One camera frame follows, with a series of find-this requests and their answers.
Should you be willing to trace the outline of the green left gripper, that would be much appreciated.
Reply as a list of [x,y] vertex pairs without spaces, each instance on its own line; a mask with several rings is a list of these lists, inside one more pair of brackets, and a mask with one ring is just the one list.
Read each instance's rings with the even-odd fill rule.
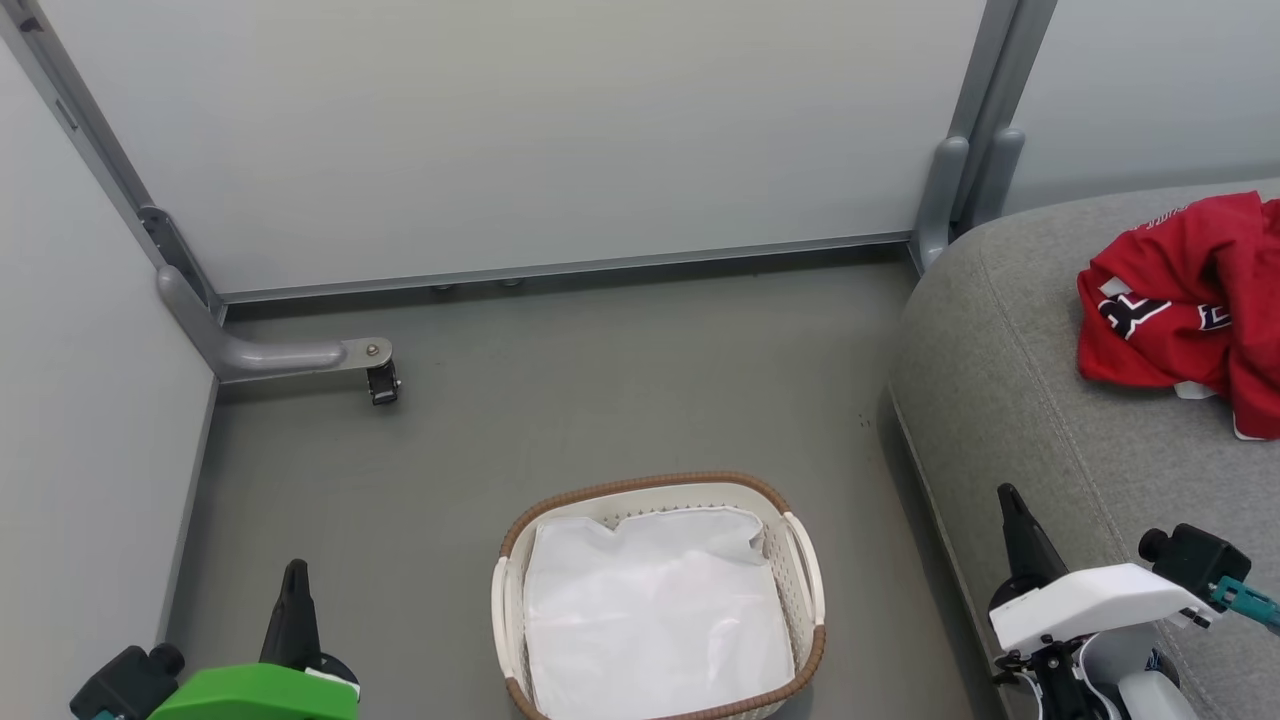
[[302,559],[285,566],[259,661],[197,671],[148,720],[358,720],[361,685],[323,653]]

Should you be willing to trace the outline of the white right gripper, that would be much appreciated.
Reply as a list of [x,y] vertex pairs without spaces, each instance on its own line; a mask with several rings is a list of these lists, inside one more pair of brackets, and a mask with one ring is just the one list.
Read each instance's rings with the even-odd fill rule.
[[1004,653],[1023,657],[1126,626],[1169,620],[1208,626],[1217,611],[1146,568],[1123,562],[1071,571],[1014,484],[997,488],[1010,578],[989,621]]

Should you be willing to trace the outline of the red sports jersey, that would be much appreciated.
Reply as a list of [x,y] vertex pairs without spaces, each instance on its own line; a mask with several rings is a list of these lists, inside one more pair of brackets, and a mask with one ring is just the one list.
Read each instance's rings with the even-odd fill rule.
[[1076,277],[1089,379],[1219,396],[1240,439],[1280,439],[1280,197],[1202,199],[1119,234]]

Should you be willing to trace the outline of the white basket liner cloth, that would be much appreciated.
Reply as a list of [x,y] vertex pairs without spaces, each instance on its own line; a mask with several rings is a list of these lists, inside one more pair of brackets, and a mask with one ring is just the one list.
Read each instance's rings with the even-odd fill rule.
[[527,665],[549,720],[653,720],[777,691],[794,651],[764,524],[732,507],[536,530],[524,583]]

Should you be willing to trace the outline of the white laundry basket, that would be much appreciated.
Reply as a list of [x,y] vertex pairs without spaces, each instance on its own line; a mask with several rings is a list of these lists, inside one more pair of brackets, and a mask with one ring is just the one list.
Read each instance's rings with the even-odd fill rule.
[[538,524],[552,518],[590,518],[613,529],[645,514],[710,507],[741,509],[763,520],[764,556],[780,591],[795,678],[762,694],[658,720],[769,720],[810,684],[827,644],[826,591],[812,538],[785,497],[764,480],[736,471],[645,477],[545,498],[507,532],[492,575],[492,628],[506,689],[521,720],[550,720],[535,706],[521,618]]

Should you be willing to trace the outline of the grey fabric sofa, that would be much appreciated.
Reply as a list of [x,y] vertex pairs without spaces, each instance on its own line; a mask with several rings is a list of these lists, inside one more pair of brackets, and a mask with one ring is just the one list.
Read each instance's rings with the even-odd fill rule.
[[1076,365],[1076,275],[1124,231],[1280,177],[1115,193],[977,227],[925,272],[888,391],[986,659],[1009,578],[997,488],[1015,486],[1071,570],[1137,561],[1180,523],[1235,544],[1280,601],[1280,441],[1236,438],[1220,398],[1093,383]]

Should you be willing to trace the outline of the grey partition support leg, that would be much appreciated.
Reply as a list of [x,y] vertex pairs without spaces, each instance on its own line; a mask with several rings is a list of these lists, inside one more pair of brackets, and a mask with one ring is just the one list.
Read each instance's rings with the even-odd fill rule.
[[174,266],[156,270],[160,300],[224,384],[330,372],[370,372],[393,361],[394,346],[383,337],[265,343],[242,340],[223,328]]

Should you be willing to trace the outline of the grey double frame post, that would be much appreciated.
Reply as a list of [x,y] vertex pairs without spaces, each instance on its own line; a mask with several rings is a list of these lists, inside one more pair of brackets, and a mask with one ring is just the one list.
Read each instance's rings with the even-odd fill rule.
[[919,274],[1004,214],[1027,133],[1014,117],[1059,0],[986,0],[947,136],[934,149],[909,249]]

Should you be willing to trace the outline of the grey partition bottom rail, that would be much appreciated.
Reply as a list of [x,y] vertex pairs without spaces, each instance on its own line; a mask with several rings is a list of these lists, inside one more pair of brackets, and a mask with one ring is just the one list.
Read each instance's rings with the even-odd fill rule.
[[663,252],[636,258],[616,258],[577,263],[553,263],[535,266],[516,266],[506,269],[438,273],[428,275],[407,275],[375,281],[351,281],[325,284],[308,284],[289,288],[237,291],[221,295],[227,305],[282,302],[303,299],[334,297],[357,293],[392,292],[419,290],[442,284],[472,284],[497,281],[518,281],[527,278],[577,275],[596,272],[622,272],[658,266],[687,265],[694,263],[716,263],[739,259],[756,259],[778,255],[799,255],[829,250],[855,249],[883,243],[906,243],[911,238],[909,231],[895,231],[872,234],[855,234],[837,238],[808,240],[783,243],[763,243],[732,249],[696,250],[689,252]]

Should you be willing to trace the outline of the grey corner frame post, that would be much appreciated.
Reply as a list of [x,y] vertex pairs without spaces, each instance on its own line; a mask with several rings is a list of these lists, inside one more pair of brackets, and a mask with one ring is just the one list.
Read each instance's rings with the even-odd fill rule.
[[54,115],[151,263],[174,266],[215,322],[224,322],[225,302],[177,222],[154,201],[40,1],[0,0],[0,33],[27,64],[29,78],[46,94]]

